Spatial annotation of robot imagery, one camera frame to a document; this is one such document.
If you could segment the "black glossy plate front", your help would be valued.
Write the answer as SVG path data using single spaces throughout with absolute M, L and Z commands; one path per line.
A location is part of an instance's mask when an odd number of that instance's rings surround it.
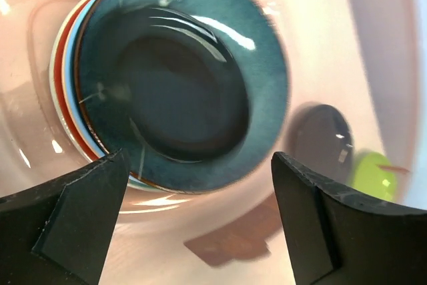
M 242 144 L 250 120 L 246 85 L 212 31 L 159 7 L 126 11 L 117 26 L 121 47 L 109 94 L 155 149 L 200 162 Z

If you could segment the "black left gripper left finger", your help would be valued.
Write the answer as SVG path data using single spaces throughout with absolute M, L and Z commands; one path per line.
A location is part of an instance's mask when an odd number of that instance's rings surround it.
M 125 150 L 1 198 L 2 284 L 98 284 L 127 188 Z

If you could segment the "light blue plastic plate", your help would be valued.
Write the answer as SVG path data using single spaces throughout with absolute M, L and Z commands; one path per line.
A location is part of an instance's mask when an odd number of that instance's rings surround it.
M 77 130 L 77 135 L 82 140 L 82 142 L 79 142 L 78 144 L 82 149 L 87 150 L 84 151 L 85 157 L 91 161 L 102 158 L 105 156 L 105 152 L 98 146 L 96 140 L 92 137 L 91 132 L 87 128 L 84 118 L 80 112 L 73 74 L 73 55 L 77 45 L 77 34 L 80 25 L 94 2 L 95 0 L 85 0 L 85 2 L 81 2 L 77 7 L 77 17 L 73 20 L 71 29 L 67 35 L 62 63 L 62 86 L 67 110 L 69 112 L 71 122 Z

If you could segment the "dark teal ceramic plate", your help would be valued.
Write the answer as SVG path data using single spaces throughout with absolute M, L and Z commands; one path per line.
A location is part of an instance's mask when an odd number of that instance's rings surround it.
M 121 47 L 118 18 L 147 7 L 195 19 L 233 55 L 246 85 L 250 120 L 242 144 L 230 153 L 200 162 L 169 158 L 142 136 L 126 106 L 109 94 Z M 131 177 L 173 192 L 210 192 L 247 176 L 270 153 L 286 112 L 284 52 L 270 22 L 252 0 L 95 0 L 77 34 L 73 74 L 81 115 L 98 146 L 105 153 L 127 150 Z

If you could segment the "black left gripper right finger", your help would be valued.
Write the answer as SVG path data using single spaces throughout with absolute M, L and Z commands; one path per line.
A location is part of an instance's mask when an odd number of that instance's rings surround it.
M 297 284 L 425 284 L 426 212 L 331 180 L 283 152 L 272 179 Z

